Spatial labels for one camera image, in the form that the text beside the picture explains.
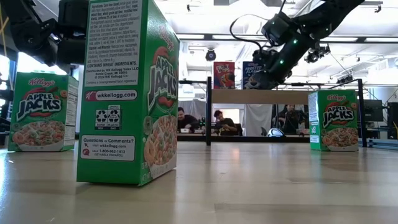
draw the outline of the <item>apple jacks logo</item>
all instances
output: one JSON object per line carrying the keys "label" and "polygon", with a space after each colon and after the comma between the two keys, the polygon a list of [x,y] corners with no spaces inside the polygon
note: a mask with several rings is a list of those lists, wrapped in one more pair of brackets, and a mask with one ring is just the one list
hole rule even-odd
{"label": "apple jacks logo", "polygon": [[156,99],[161,95],[176,99],[178,81],[174,77],[173,65],[165,58],[158,56],[156,64],[150,67],[150,89],[148,92],[148,111],[155,105]]}
{"label": "apple jacks logo", "polygon": [[54,98],[52,93],[33,93],[26,100],[19,102],[17,121],[24,119],[28,114],[43,112],[41,116],[50,116],[61,111],[61,100]]}
{"label": "apple jacks logo", "polygon": [[331,106],[323,113],[323,127],[326,128],[330,123],[342,121],[346,123],[354,120],[354,111],[348,110],[346,106]]}

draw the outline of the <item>cereal box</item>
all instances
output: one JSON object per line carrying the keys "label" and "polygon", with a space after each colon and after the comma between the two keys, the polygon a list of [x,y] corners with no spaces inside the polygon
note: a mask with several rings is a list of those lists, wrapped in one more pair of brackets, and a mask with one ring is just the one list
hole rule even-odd
{"label": "cereal box", "polygon": [[235,89],[235,62],[214,62],[214,89]]}
{"label": "cereal box", "polygon": [[311,149],[357,151],[358,124],[354,90],[319,90],[308,97]]}
{"label": "cereal box", "polygon": [[78,82],[68,75],[18,73],[9,151],[73,149]]}
{"label": "cereal box", "polygon": [[260,71],[262,66],[254,62],[243,62],[242,66],[242,89],[258,89],[260,83],[253,77],[253,74]]}
{"label": "cereal box", "polygon": [[177,165],[180,42],[153,0],[89,10],[77,181],[144,185]]}

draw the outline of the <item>ceiling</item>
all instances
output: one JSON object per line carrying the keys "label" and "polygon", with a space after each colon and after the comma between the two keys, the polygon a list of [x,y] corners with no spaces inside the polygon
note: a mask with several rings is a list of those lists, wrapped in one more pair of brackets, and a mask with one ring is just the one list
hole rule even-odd
{"label": "ceiling", "polygon": [[[43,19],[57,17],[58,0],[34,0],[35,10]],[[282,0],[155,0],[177,34],[229,34],[229,26],[237,17],[255,14],[270,19],[279,11]],[[320,0],[287,0],[284,12],[290,17],[310,12]],[[376,5],[359,6],[347,16],[332,35],[337,36],[391,36],[398,37],[398,22],[391,18],[398,13],[398,1],[383,0],[382,10],[375,13]],[[234,26],[236,34],[261,34],[264,19],[246,16]],[[211,75],[211,62],[205,60],[207,49],[215,49],[217,61],[234,61],[239,81],[241,62],[251,60],[257,47],[254,44],[225,40],[184,40],[181,44],[181,78],[204,80]],[[385,58],[398,57],[398,44],[330,44],[332,55],[317,63],[303,60],[293,69],[290,82],[327,82],[345,73],[363,76],[370,66]]]}

